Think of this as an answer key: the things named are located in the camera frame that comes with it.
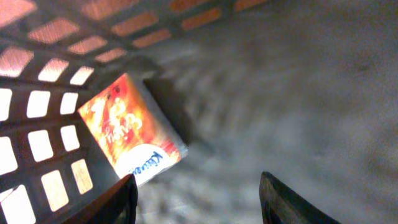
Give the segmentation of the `orange tissue pack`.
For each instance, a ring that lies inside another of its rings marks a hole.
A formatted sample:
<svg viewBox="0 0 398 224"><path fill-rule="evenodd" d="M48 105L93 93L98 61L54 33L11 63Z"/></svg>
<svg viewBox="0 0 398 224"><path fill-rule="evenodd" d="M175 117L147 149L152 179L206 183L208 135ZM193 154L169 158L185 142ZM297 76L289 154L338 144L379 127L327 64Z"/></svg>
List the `orange tissue pack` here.
<svg viewBox="0 0 398 224"><path fill-rule="evenodd" d="M121 179L132 174L143 185L188 154L153 97L126 73L78 112Z"/></svg>

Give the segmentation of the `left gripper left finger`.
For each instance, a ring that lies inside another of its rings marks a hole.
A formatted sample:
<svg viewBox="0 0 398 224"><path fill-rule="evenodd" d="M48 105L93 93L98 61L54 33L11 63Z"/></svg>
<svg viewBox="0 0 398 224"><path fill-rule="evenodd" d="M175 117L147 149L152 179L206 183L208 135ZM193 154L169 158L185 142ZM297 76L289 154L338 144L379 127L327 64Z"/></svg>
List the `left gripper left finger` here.
<svg viewBox="0 0 398 224"><path fill-rule="evenodd" d="M135 224L138 188L133 174L123 177L103 195L67 218L64 224L114 223L125 210L124 223Z"/></svg>

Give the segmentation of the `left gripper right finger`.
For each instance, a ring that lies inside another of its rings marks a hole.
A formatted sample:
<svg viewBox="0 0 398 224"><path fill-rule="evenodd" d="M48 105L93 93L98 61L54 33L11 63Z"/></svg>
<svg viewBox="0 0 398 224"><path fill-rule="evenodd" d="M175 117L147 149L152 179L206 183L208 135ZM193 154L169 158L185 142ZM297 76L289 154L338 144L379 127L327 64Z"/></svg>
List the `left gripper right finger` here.
<svg viewBox="0 0 398 224"><path fill-rule="evenodd" d="M264 224L339 224L338 221L313 206L270 172L261 174L259 199Z"/></svg>

